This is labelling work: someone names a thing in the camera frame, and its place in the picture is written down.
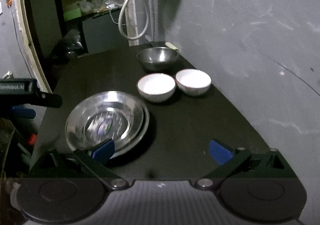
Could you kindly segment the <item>large steel plate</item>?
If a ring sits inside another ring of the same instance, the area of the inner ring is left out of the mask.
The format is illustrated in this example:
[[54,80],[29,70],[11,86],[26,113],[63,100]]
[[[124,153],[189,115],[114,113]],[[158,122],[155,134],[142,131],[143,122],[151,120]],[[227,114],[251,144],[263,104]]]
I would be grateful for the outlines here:
[[135,147],[148,129],[150,115],[146,104],[125,92],[112,91],[105,100],[112,124],[107,135],[115,145],[112,158],[123,155]]

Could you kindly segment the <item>orange wall plug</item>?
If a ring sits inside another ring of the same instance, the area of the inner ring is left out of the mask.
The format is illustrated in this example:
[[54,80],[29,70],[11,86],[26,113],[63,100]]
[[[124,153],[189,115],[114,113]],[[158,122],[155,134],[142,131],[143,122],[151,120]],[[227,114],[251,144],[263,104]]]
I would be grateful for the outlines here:
[[6,3],[8,8],[11,8],[13,0],[5,0],[5,3]]

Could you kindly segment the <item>dark cabinet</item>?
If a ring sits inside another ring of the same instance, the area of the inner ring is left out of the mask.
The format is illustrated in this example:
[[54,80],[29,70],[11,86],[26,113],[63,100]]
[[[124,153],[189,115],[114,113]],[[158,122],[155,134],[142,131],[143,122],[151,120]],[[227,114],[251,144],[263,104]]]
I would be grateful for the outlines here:
[[129,47],[129,41],[118,30],[119,10],[82,22],[84,39],[89,54]]

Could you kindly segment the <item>white ceramic bowl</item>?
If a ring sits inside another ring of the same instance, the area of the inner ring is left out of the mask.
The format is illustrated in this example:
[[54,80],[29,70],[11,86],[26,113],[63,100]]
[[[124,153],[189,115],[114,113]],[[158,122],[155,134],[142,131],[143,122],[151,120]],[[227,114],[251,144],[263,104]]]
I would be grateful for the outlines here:
[[210,76],[197,69],[184,69],[176,73],[175,79],[178,87],[190,96],[204,95],[210,88]]
[[175,92],[176,82],[167,74],[149,74],[137,82],[137,89],[139,94],[150,102],[164,102]]

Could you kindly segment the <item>steel plate with sticker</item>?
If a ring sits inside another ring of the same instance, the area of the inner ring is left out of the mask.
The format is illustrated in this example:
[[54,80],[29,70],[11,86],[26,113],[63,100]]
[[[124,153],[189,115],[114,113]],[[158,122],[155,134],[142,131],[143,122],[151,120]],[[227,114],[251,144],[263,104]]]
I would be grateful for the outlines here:
[[105,102],[111,96],[111,92],[101,92],[83,100],[69,114],[65,136],[72,151],[88,149],[105,139],[112,139],[107,135],[112,118]]

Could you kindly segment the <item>cream rolled cloth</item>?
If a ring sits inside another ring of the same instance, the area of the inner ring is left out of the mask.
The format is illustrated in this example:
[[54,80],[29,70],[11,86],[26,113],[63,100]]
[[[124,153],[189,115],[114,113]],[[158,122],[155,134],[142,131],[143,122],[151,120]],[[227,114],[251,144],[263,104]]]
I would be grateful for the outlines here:
[[176,46],[174,46],[172,43],[170,43],[170,42],[165,42],[165,45],[166,45],[168,48],[170,48],[170,49],[175,50],[176,52],[178,52],[178,48],[177,48]]

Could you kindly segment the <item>cleaver knife steel blade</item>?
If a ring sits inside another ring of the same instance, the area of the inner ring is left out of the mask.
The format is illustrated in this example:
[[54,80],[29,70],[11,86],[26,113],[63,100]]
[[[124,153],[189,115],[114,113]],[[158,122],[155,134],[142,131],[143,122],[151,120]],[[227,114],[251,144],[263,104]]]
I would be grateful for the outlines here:
[[164,41],[155,41],[150,35],[145,35],[144,37],[152,47],[166,47]]

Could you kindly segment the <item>deep steel bowl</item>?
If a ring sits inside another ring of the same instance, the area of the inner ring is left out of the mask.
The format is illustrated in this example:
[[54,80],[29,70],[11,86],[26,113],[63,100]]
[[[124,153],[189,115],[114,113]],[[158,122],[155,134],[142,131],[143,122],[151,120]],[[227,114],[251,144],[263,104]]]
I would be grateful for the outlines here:
[[159,72],[174,65],[179,55],[178,51],[168,47],[151,47],[141,50],[137,59],[145,70]]

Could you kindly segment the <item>black garbage bag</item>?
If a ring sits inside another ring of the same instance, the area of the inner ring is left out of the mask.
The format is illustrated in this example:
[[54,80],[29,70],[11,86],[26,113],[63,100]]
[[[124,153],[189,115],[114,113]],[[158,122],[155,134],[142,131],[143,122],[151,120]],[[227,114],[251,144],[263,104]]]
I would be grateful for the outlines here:
[[82,57],[87,54],[87,49],[78,29],[71,29],[62,39],[62,44],[63,51],[70,58]]

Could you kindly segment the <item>green box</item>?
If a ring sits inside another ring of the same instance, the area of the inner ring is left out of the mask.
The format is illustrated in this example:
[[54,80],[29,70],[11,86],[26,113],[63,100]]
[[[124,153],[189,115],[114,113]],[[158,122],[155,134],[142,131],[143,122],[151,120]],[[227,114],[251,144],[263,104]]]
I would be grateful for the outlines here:
[[80,8],[76,8],[70,11],[67,11],[63,14],[64,20],[65,21],[70,21],[76,18],[81,17],[81,9]]

